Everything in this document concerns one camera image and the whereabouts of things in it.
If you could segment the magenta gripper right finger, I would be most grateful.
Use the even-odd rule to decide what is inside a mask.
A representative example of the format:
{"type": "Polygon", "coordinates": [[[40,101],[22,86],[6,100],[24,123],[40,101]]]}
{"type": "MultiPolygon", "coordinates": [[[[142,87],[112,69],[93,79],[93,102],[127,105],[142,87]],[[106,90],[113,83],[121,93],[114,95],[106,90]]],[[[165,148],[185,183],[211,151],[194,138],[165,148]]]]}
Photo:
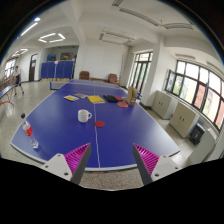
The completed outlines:
{"type": "Polygon", "coordinates": [[[148,185],[181,170],[181,167],[169,156],[159,156],[137,144],[133,144],[132,154],[135,158],[143,185],[148,185]]]}

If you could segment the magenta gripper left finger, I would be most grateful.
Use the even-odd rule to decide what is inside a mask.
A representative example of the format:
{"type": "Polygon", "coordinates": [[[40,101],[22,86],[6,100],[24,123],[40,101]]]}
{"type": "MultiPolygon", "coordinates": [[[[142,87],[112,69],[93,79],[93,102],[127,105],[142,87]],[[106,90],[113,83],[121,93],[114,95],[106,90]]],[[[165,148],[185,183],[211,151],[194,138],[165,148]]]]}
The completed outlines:
{"type": "Polygon", "coordinates": [[[91,144],[87,143],[65,155],[56,154],[42,166],[42,169],[79,185],[90,155],[91,144]]]}

